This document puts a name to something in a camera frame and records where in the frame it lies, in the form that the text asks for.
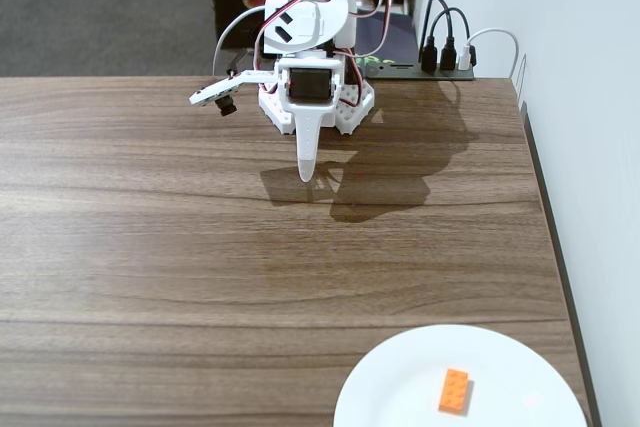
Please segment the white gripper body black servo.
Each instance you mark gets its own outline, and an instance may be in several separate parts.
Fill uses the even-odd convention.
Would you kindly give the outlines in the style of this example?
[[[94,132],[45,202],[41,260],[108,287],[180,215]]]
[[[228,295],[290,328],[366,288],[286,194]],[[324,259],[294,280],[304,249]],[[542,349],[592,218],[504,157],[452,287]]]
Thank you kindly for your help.
[[[277,100],[284,112],[330,114],[343,85],[343,62],[337,58],[282,57],[274,65]]]

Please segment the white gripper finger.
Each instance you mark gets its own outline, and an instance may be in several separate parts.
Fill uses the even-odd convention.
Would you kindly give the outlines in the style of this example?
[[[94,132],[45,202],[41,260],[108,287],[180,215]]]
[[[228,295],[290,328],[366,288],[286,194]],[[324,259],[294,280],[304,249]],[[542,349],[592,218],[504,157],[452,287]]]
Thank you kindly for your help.
[[[323,112],[297,112],[294,115],[298,172],[303,182],[314,174]]]

